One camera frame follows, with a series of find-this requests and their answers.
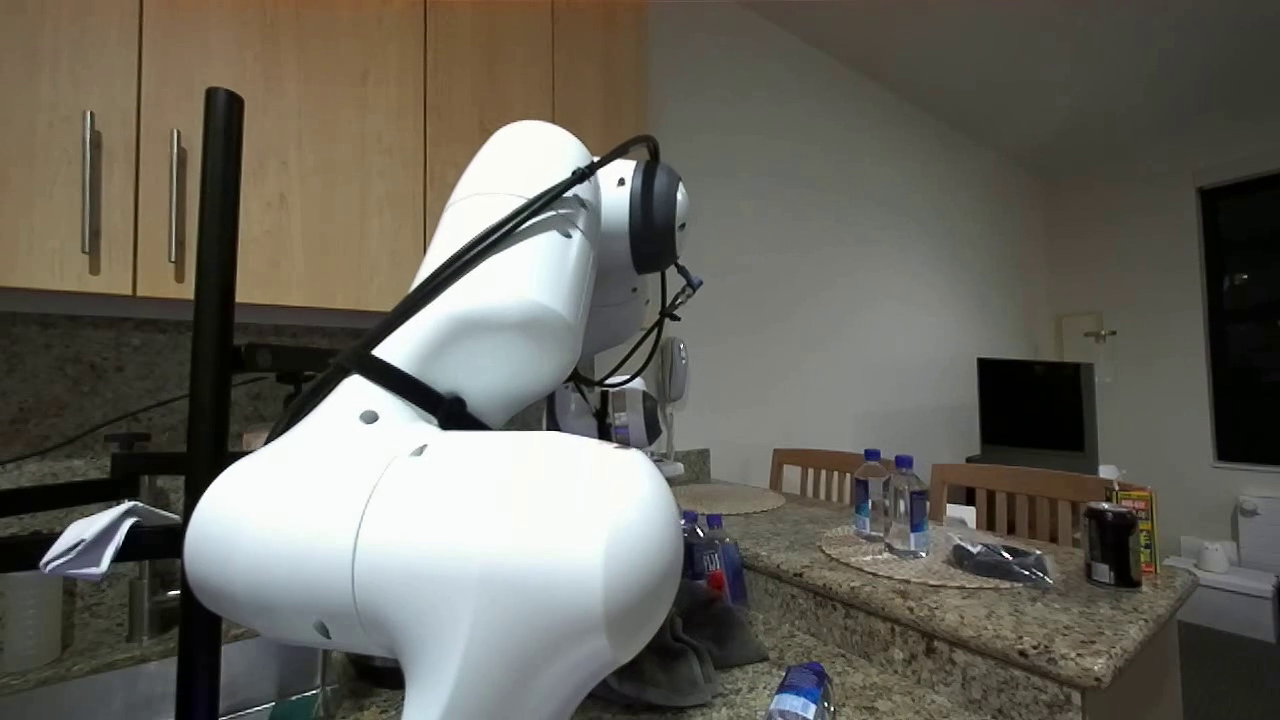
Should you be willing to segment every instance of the white wall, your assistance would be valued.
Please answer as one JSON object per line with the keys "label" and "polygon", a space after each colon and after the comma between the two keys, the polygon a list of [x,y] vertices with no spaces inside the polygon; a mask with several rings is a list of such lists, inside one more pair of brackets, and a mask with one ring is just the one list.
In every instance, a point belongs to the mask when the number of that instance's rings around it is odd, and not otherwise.
{"label": "white wall", "polygon": [[1237,484],[1280,487],[1277,469],[1213,460],[1210,331],[1196,189],[1280,169],[1280,119],[1221,119],[1199,137],[1047,189],[1047,305],[1094,307],[1105,456],[1157,487],[1159,539],[1234,536]]}
{"label": "white wall", "polygon": [[976,450],[972,357],[1047,350],[1041,189],[729,0],[656,5],[651,112],[707,278],[678,445]]}

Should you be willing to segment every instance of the ceiling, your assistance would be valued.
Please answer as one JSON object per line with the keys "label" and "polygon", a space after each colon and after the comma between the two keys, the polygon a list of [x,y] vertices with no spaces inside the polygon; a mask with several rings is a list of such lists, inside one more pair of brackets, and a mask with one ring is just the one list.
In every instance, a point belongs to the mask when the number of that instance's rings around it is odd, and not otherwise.
{"label": "ceiling", "polygon": [[1280,130],[1280,0],[744,5],[1041,170]]}

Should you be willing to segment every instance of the black cable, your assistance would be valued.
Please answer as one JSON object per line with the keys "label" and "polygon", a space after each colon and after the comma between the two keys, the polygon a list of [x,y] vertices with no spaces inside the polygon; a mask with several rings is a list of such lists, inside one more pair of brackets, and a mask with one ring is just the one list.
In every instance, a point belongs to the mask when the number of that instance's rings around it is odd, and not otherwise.
{"label": "black cable", "polygon": [[181,405],[181,401],[189,401],[189,391],[181,391],[181,396],[161,396],[161,401],[151,401],[151,405],[129,408],[129,413],[122,413],[122,417],[110,417],[110,420],[101,420],[101,424],[87,424],[87,426],[79,426],[79,432],[74,432],[74,435],[66,435],[66,441],[55,441],[55,445],[4,456],[0,469],[35,460],[35,456],[49,456],[49,450],[61,450],[61,448],[74,448],[74,445],[79,445],[79,441],[87,441],[87,435],[95,435],[95,432],[103,432],[103,426],[112,426],[112,424],[122,424],[122,420],[131,420],[131,417],[145,417],[145,413],[155,413],[155,408],[170,408],[170,405]]}
{"label": "black cable", "polygon": [[[664,322],[668,318],[682,318],[678,312],[703,286],[703,278],[702,275],[693,275],[685,262],[678,262],[678,270],[682,270],[682,286],[678,286],[678,296],[668,296],[668,270],[662,270],[662,312],[656,312],[656,318],[632,340],[632,346],[606,373],[606,375],[581,375],[581,373],[571,373],[569,378],[575,384],[575,389],[626,389],[626,384],[632,384],[635,375],[645,375],[648,369],[651,369],[651,361],[656,361],[656,350],[662,350],[662,345],[664,345]],[[651,340],[648,345],[648,357],[641,361],[641,369],[632,373],[632,375],[626,375],[626,378],[609,378],[609,375],[617,375],[641,346],[645,346],[645,340]]]}
{"label": "black cable", "polygon": [[509,241],[549,211],[559,195],[569,195],[575,184],[594,180],[606,165],[628,155],[632,149],[645,149],[651,165],[662,165],[662,144],[651,137],[632,137],[617,144],[613,153],[595,155],[594,165],[569,170],[559,184],[538,191],[497,223],[490,223],[482,237],[474,237],[466,247],[458,247],[433,275],[423,275],[355,346],[341,350],[312,384],[300,391],[300,401],[282,417],[272,435],[300,424],[344,375],[351,375],[355,357],[368,357],[382,340],[390,340],[402,322],[409,322],[421,307],[429,307],[438,296],[446,296],[458,278],[466,278],[474,267],[482,267],[490,254],[503,253]]}

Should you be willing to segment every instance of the black pole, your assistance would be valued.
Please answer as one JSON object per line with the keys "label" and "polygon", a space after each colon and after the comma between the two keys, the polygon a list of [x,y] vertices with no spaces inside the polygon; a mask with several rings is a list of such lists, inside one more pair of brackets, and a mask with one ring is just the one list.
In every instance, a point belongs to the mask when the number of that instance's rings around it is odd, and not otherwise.
{"label": "black pole", "polygon": [[[194,389],[189,389],[189,493],[186,516],[229,469],[234,432],[234,331],[235,331],[235,247],[240,247],[240,149],[246,100],[229,87],[204,93],[199,149],[199,232],[197,232],[197,317],[194,317]],[[219,614],[214,614],[186,578],[175,645],[175,716],[219,716]]]}

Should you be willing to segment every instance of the television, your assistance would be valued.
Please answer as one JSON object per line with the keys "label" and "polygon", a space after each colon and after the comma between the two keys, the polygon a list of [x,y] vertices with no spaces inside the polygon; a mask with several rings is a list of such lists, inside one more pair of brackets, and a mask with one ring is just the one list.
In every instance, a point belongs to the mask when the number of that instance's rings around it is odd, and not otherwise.
{"label": "television", "polygon": [[1094,362],[976,361],[980,463],[1097,472]]}

